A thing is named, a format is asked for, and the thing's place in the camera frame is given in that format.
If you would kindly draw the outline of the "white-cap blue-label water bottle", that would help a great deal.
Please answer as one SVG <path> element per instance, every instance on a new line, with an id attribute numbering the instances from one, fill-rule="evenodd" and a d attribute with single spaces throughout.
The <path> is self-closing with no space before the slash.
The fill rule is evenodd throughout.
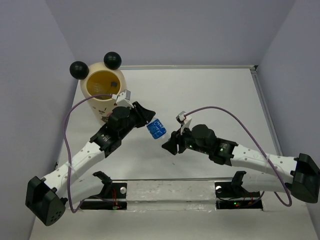
<path id="1" fill-rule="evenodd" d="M 154 140 L 164 137 L 167 133 L 167 130 L 162 122 L 156 117 L 152 118 L 150 123 L 146 125 L 146 128 Z"/>

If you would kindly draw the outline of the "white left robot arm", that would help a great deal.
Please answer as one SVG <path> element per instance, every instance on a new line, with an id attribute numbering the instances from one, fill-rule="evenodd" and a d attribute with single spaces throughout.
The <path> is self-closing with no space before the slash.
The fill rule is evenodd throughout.
<path id="1" fill-rule="evenodd" d="M 94 134 L 84 147 L 55 171 L 42 178 L 34 176 L 27 183 L 25 205 L 45 225 L 57 222 L 72 204 L 71 185 L 95 164 L 106 159 L 122 144 L 134 128 L 149 124 L 155 111 L 141 106 L 117 106 L 108 121 Z"/>

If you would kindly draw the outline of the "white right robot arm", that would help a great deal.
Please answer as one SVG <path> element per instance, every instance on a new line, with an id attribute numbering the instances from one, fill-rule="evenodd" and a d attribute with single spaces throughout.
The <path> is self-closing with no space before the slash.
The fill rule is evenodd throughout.
<path id="1" fill-rule="evenodd" d="M 243 168 L 221 185 L 220 198 L 241 198 L 254 192 L 289 193 L 315 204 L 320 192 L 320 169 L 304 153 L 285 157 L 261 153 L 234 141 L 218 138 L 205 124 L 180 128 L 161 146 L 172 155 L 192 150 L 208 156 L 215 164 Z"/>

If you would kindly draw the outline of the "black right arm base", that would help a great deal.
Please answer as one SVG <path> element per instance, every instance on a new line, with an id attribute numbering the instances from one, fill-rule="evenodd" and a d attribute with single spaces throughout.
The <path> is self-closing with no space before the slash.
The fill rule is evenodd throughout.
<path id="1" fill-rule="evenodd" d="M 243 188 L 246 171 L 237 171 L 232 180 L 214 183 L 217 210 L 263 209 L 261 193 Z"/>

